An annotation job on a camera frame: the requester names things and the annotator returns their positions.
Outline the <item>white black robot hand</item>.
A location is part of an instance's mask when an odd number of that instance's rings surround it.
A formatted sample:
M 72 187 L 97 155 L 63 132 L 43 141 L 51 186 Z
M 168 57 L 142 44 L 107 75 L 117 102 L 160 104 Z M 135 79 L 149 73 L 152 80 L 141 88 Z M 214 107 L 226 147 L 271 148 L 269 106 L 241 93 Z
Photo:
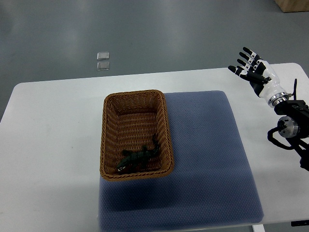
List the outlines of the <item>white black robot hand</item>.
M 280 79 L 271 65 L 254 51 L 243 47 L 237 59 L 238 66 L 228 69 L 250 83 L 255 94 L 274 108 L 277 104 L 289 99 L 289 94 L 280 85 Z

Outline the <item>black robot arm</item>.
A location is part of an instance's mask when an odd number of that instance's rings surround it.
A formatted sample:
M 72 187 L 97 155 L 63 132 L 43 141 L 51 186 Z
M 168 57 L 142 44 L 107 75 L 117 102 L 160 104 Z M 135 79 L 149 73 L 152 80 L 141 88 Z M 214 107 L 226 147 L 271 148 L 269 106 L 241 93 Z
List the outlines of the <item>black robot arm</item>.
M 304 141 L 309 136 L 309 106 L 296 98 L 297 80 L 291 94 L 276 94 L 270 99 L 276 114 L 282 117 L 277 126 L 267 132 L 267 139 L 285 150 L 295 150 L 300 156 L 300 167 L 309 169 L 309 144 Z

